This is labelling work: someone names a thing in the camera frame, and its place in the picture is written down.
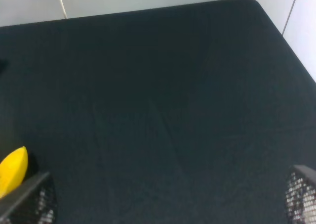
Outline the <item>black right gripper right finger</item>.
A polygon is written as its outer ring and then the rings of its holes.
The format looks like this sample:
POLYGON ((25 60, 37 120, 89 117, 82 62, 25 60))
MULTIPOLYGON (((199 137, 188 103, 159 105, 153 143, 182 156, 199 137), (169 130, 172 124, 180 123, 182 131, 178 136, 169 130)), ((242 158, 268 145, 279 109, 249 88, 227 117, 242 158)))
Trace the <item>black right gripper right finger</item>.
POLYGON ((305 165, 290 169, 285 191, 286 216, 289 224, 316 222, 316 171, 305 165))

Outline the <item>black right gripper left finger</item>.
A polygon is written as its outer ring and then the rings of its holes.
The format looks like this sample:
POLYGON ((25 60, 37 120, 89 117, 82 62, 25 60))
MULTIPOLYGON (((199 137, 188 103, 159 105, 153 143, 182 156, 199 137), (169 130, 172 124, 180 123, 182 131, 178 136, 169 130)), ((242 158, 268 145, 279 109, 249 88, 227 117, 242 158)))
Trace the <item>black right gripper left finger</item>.
POLYGON ((56 192, 49 172, 37 173, 0 200, 2 224, 56 223, 56 192))

